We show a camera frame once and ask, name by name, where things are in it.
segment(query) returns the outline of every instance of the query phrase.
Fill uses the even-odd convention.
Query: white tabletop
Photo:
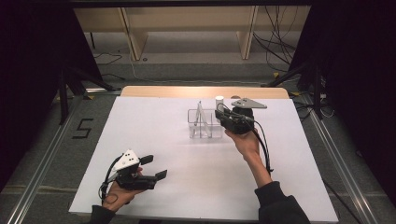
[[[215,99],[118,97],[92,155],[71,213],[89,214],[100,204],[98,189],[106,171],[128,148],[138,157],[154,155],[144,175],[168,170],[154,190],[139,194],[119,210],[129,217],[186,220],[258,220],[254,178],[233,141],[190,138],[187,113],[201,101]],[[224,103],[231,108],[231,102]],[[292,100],[255,99],[268,106],[254,109],[268,143],[272,178],[286,195],[294,195],[311,221],[337,222],[318,167]]]

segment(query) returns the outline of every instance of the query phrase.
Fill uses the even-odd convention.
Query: black sleeve
[[[260,223],[310,223],[303,209],[293,196],[286,197],[279,182],[274,181],[259,189],[255,193],[260,202]]]
[[[92,206],[91,220],[87,224],[108,224],[116,215],[115,212],[99,205]]]

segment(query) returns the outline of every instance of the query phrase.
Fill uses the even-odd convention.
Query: wooden desk
[[[155,190],[138,195],[118,214],[135,218],[200,221],[257,221],[259,203],[254,178],[231,138],[190,138],[187,114],[201,101],[214,108],[216,95],[231,106],[240,95],[259,97],[267,109],[254,109],[267,139],[273,179],[294,195],[308,218],[338,219],[321,181],[292,100],[282,89],[237,87],[127,87],[116,99],[70,212],[88,215],[98,203],[96,189],[108,165],[126,149],[143,157],[145,175],[164,169],[168,175]]]

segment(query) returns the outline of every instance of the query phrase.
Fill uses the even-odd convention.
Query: person's left hand
[[[137,173],[142,175],[142,168],[137,168]],[[136,194],[143,192],[144,190],[128,190],[120,188],[119,184],[114,181],[111,185],[110,191],[108,192],[102,206],[113,212],[117,212],[126,203],[130,202]]]

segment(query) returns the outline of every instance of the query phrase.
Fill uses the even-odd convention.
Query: hand
[[[137,168],[137,173],[142,175],[142,168]],[[143,192],[144,190],[128,190],[122,189],[119,184],[114,181],[111,185],[110,191],[108,192],[105,200],[103,201],[102,206],[111,210],[113,212],[117,212],[121,207],[123,207],[126,203],[130,202],[136,194]]]
[[[252,157],[260,157],[259,140],[252,131],[244,134],[235,134],[225,130],[225,133],[233,139],[236,148],[245,161],[251,160]]]

